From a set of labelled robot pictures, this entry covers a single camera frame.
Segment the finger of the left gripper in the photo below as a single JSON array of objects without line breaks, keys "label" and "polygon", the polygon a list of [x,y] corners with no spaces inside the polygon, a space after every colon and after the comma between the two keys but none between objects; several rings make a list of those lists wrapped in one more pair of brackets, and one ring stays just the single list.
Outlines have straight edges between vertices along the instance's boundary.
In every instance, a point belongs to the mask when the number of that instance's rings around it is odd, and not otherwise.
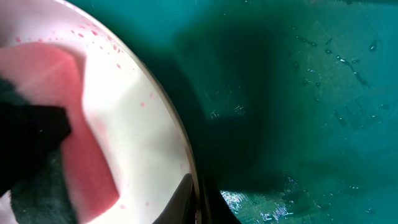
[{"label": "finger of the left gripper", "polygon": [[65,108],[32,105],[1,79],[1,195],[37,175],[71,131]]}]

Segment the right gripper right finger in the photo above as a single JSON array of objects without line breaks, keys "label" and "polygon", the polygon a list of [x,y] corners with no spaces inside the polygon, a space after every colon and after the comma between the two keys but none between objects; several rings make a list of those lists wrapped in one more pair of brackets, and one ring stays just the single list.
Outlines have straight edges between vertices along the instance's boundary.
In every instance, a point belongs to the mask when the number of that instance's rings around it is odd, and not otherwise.
[{"label": "right gripper right finger", "polygon": [[200,210],[203,224],[241,224],[209,178],[200,181]]}]

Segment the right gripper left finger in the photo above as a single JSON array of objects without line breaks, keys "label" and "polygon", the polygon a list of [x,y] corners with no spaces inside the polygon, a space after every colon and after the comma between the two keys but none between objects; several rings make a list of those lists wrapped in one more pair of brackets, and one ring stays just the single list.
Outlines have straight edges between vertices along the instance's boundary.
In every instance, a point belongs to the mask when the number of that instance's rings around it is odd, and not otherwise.
[{"label": "right gripper left finger", "polygon": [[177,189],[153,224],[194,224],[195,191],[191,174],[185,174]]}]

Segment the dark green sponge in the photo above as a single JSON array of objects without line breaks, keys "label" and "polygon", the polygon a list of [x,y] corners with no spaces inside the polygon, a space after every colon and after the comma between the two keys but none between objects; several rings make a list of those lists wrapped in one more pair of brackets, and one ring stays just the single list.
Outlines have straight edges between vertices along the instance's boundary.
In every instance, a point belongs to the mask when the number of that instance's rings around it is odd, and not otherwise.
[{"label": "dark green sponge", "polygon": [[100,145],[83,115],[85,59],[57,45],[32,42],[1,48],[1,77],[36,105],[65,108],[71,134],[61,143],[67,190],[80,223],[88,223],[119,199]]}]

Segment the white plate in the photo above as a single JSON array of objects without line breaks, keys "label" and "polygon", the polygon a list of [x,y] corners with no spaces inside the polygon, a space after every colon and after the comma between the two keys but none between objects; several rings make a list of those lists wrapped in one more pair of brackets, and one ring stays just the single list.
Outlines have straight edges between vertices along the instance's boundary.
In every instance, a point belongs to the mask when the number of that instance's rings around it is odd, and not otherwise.
[{"label": "white plate", "polygon": [[[139,58],[107,27],[66,1],[1,1],[1,48],[32,42],[83,57],[83,115],[119,199],[88,223],[153,223],[185,174],[197,186],[185,130]],[[37,175],[1,195],[2,223],[80,223],[61,144]]]}]

